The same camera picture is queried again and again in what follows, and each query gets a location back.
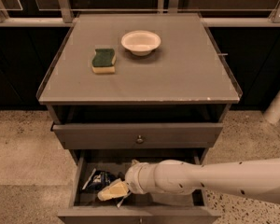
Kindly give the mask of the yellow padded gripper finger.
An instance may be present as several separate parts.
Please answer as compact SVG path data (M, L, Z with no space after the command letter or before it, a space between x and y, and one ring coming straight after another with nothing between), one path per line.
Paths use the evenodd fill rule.
M126 196L129 193L127 184L121 179L113 181L109 186L100 190L97 194L100 201L108 201Z

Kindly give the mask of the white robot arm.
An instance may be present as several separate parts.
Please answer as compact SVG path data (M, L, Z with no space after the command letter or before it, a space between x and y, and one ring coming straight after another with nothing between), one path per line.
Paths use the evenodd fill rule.
M280 158L205 165L136 161L125 179L117 179L99 191L98 199L107 201L129 193L189 195L196 189L280 204Z

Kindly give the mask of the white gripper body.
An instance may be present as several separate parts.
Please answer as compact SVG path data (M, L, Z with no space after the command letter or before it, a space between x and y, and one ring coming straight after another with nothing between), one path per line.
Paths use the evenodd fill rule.
M125 175L125 182L133 194L147 194L156 190L155 164L132 160L132 165Z

